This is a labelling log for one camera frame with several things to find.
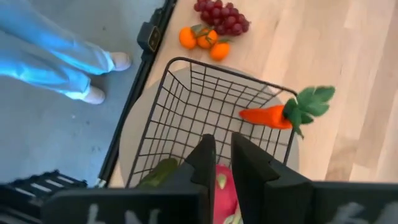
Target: orange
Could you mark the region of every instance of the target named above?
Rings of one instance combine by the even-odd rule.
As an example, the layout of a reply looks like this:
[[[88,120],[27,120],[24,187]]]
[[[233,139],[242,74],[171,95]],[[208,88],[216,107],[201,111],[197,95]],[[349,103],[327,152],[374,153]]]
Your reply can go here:
[[[229,54],[229,43],[218,42],[210,50],[210,57],[213,60],[223,60]]]
[[[198,45],[201,48],[209,49],[211,46],[213,46],[213,44],[215,44],[217,42],[217,40],[218,40],[218,35],[217,35],[216,31],[214,31],[214,30],[209,31],[208,29],[203,29],[199,33]]]
[[[195,38],[195,33],[192,31],[191,27],[184,27],[180,30],[180,44],[186,49],[193,49],[197,45],[197,40]]]

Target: green felt leaves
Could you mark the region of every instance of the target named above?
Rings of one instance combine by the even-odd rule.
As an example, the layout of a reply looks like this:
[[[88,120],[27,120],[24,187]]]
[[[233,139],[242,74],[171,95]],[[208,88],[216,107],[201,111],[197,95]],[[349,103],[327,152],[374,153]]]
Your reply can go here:
[[[296,99],[291,98],[286,102],[283,114],[292,123],[293,130],[304,138],[300,125],[310,124],[313,122],[313,117],[324,115],[329,109],[328,102],[334,94],[333,86],[305,88]]]

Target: black metal rail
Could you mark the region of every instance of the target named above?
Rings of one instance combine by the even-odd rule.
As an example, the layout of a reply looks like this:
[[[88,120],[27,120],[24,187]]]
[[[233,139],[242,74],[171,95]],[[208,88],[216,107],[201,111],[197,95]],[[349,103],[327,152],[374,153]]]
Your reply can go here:
[[[165,0],[164,6],[162,8],[156,9],[150,19],[150,23],[156,26],[160,32],[160,43],[163,39],[166,28],[169,24],[176,3],[177,0]],[[111,145],[108,149],[108,153],[105,157],[101,171],[99,172],[98,180],[96,183],[97,187],[107,187],[109,184],[109,181],[112,177],[113,170],[115,168],[119,156],[119,141],[120,141],[120,135],[123,128],[123,124],[130,112],[130,109],[132,108],[132,106],[134,105],[134,103],[137,101],[137,99],[142,94],[142,91],[144,90],[145,83],[150,74],[150,70],[155,62],[158,50],[159,46],[156,48],[154,52],[144,51],[141,55],[142,62],[139,66],[136,79],[132,84],[129,96],[127,98],[126,104],[124,105],[118,125],[116,126],[116,130],[114,132]]]

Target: black wire basket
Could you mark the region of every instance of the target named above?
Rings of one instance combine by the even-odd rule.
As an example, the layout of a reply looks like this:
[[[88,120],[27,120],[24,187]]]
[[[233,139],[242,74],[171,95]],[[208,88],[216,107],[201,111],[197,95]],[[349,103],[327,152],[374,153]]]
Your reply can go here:
[[[203,134],[214,135],[218,164],[230,166],[232,132],[286,164],[294,132],[253,125],[239,116],[246,108],[280,104],[277,96],[282,94],[296,95],[230,69],[189,58],[172,59],[160,80],[126,186],[135,186],[162,159],[174,157],[181,164]]]

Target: gray floor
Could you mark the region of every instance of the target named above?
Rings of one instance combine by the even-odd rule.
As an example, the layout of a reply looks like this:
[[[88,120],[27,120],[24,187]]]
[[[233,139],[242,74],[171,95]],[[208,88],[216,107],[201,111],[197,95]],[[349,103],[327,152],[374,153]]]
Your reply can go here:
[[[92,106],[0,77],[0,182],[59,169],[94,184],[140,64],[136,37],[163,0],[31,0],[62,27],[108,51],[125,51],[134,66],[94,77],[107,93]]]

